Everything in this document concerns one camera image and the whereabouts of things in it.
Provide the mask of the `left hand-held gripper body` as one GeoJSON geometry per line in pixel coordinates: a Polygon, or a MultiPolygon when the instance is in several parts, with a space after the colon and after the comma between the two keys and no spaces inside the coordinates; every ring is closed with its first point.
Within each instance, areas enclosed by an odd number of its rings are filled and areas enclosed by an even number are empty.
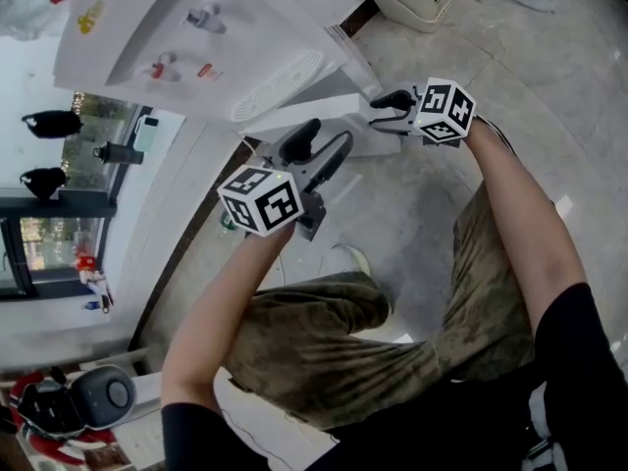
{"type": "Polygon", "coordinates": [[[260,166],[242,165],[219,187],[233,223],[262,237],[296,222],[300,234],[317,234],[326,208],[317,188],[327,180],[327,165],[316,159],[286,163],[269,158],[260,166]]]}

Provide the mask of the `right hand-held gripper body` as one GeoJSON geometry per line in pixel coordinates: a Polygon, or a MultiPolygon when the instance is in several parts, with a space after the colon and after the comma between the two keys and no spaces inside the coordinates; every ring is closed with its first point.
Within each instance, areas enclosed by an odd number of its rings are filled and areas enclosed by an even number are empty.
{"type": "Polygon", "coordinates": [[[468,135],[475,112],[476,100],[459,83],[429,77],[411,127],[435,144],[459,144],[468,135]]]}

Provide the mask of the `white water dispenser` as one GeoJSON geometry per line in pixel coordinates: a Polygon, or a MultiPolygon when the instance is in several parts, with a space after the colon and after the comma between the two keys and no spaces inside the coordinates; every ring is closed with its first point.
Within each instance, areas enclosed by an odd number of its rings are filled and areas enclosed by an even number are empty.
{"type": "MultiPolygon", "coordinates": [[[[370,103],[381,91],[346,34],[295,0],[73,0],[53,77],[238,134],[275,109],[352,93],[370,103]]],[[[355,157],[397,153],[373,116],[325,121],[318,141],[350,131],[355,157]]]]}

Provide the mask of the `person's left forearm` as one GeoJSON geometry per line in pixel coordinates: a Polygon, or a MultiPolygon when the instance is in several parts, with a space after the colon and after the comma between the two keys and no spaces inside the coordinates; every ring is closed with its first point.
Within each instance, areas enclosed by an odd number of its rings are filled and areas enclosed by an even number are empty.
{"type": "Polygon", "coordinates": [[[254,293],[294,232],[247,236],[185,315],[162,368],[161,406],[190,403],[221,412],[214,381],[254,293]]]}

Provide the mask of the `person's right forearm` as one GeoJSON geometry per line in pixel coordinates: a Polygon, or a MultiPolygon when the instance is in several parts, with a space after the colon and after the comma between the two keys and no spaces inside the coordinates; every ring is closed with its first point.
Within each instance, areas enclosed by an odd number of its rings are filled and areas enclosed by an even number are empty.
{"type": "Polygon", "coordinates": [[[582,261],[553,203],[499,135],[475,120],[465,143],[484,178],[502,244],[536,331],[566,289],[587,281],[582,261]]]}

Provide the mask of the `person's left white shoe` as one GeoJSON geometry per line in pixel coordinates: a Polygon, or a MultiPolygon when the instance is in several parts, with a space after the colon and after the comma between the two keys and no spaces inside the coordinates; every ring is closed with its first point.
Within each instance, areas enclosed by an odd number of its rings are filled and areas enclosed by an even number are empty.
{"type": "Polygon", "coordinates": [[[331,250],[336,253],[342,252],[346,256],[350,257],[353,265],[355,266],[355,271],[359,270],[368,277],[372,276],[371,264],[369,263],[366,255],[361,250],[345,243],[337,243],[332,246],[331,250]]]}

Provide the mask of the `white windowsill ledge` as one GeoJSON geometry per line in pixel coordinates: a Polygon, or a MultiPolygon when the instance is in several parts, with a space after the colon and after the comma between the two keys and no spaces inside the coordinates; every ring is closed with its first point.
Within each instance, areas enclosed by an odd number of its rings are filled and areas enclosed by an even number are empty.
{"type": "Polygon", "coordinates": [[[187,119],[160,132],[144,162],[127,170],[111,207],[101,272],[113,302],[79,280],[47,282],[31,296],[0,297],[0,370],[61,364],[126,349],[185,229],[241,144],[236,132],[187,119]]]}

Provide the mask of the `mint green phone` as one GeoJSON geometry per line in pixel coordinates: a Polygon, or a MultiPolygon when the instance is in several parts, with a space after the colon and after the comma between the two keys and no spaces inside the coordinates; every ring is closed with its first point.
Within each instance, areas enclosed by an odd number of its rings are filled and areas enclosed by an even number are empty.
{"type": "Polygon", "coordinates": [[[149,152],[159,127],[159,120],[143,115],[137,119],[134,129],[133,149],[139,152],[149,152]]]}

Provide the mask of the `black insulated tumbler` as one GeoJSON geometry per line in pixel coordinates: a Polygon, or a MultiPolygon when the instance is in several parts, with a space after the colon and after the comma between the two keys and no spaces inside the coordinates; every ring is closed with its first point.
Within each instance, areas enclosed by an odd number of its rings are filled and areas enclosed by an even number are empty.
{"type": "Polygon", "coordinates": [[[95,147],[92,154],[103,164],[141,165],[144,158],[143,152],[110,141],[95,147]]]}

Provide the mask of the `red and white packet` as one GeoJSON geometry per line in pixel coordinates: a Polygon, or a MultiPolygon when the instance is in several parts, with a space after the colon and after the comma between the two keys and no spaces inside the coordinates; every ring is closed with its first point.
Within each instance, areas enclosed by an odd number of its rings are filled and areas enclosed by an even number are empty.
{"type": "Polygon", "coordinates": [[[75,260],[74,267],[81,276],[93,278],[99,274],[96,258],[91,255],[81,254],[75,260]]]}

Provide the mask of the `group of black hanging pouches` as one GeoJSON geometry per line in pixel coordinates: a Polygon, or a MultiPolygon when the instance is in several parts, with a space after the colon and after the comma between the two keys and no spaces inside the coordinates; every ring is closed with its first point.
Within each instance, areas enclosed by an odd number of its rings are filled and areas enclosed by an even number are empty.
{"type": "MultiPolygon", "coordinates": [[[[49,110],[22,117],[30,132],[39,139],[65,139],[80,134],[83,123],[74,111],[49,110]]],[[[60,167],[38,168],[20,175],[20,182],[36,198],[47,201],[68,178],[60,167]]]]}

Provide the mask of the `white rounded stand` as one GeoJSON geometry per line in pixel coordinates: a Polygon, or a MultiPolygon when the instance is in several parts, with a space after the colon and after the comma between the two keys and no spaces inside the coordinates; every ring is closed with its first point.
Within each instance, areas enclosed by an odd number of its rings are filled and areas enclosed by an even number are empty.
{"type": "Polygon", "coordinates": [[[161,399],[162,373],[155,372],[131,378],[135,388],[133,411],[158,408],[161,399]]]}

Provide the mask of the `person's black shirt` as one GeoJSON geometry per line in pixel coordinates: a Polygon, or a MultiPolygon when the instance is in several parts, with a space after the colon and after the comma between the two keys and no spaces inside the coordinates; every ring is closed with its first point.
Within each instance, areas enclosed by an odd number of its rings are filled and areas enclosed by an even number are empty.
{"type": "MultiPolygon", "coordinates": [[[[628,471],[628,383],[587,281],[566,289],[532,332],[535,358],[490,381],[442,380],[408,402],[333,430],[316,465],[378,469],[394,455],[436,471],[516,471],[542,436],[528,401],[543,388],[549,439],[567,471],[628,471]]],[[[217,414],[190,403],[162,409],[169,471],[265,467],[217,414]]]]}

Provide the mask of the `red and white striped cloth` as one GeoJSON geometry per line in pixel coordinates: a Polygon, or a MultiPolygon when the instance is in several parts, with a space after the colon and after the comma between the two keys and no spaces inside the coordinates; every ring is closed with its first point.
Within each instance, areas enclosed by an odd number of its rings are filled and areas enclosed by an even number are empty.
{"type": "Polygon", "coordinates": [[[66,445],[103,447],[117,442],[109,427],[89,420],[76,384],[58,368],[49,377],[34,371],[16,380],[9,390],[8,414],[16,433],[35,451],[62,464],[85,463],[83,455],[65,453],[66,445]]]}

